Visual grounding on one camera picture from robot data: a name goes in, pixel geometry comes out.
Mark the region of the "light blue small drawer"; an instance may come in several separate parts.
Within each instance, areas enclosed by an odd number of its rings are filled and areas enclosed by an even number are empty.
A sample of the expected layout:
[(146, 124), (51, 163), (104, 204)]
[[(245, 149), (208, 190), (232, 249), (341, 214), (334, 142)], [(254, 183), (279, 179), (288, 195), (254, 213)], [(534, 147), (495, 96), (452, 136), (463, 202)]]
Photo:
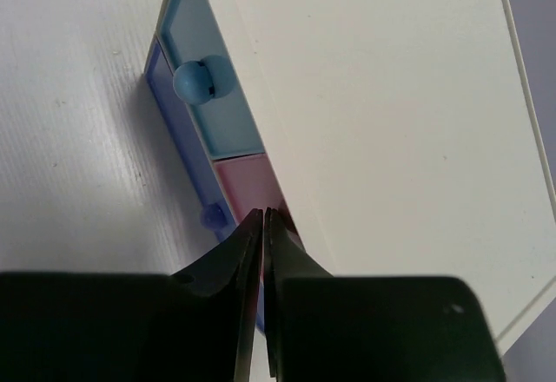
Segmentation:
[(158, 29), (173, 86), (214, 159), (264, 147), (208, 0), (168, 0)]

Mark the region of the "pink drawer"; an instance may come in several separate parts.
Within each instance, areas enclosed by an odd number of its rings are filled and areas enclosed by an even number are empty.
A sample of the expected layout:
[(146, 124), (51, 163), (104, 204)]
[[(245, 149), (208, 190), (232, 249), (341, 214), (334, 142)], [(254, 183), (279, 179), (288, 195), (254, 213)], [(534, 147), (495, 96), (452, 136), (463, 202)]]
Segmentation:
[(214, 168), (237, 222), (254, 208), (274, 208), (282, 217), (293, 242), (305, 249), (266, 154), (216, 161)]

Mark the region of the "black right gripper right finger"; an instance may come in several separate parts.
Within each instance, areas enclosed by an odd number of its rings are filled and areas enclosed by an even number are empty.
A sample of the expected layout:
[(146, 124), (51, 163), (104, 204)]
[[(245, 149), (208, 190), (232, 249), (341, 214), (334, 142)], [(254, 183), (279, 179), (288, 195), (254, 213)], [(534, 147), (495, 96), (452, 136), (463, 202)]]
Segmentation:
[(264, 217), (265, 334), (279, 381), (503, 381), (481, 304), (449, 276), (337, 277)]

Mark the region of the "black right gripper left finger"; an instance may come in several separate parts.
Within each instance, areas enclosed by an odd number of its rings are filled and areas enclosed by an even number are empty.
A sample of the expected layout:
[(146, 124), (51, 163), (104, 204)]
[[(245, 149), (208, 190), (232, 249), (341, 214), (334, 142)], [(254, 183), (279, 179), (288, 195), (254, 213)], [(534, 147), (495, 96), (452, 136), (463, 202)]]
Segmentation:
[(4, 381), (246, 381), (263, 212), (172, 274), (6, 272)]

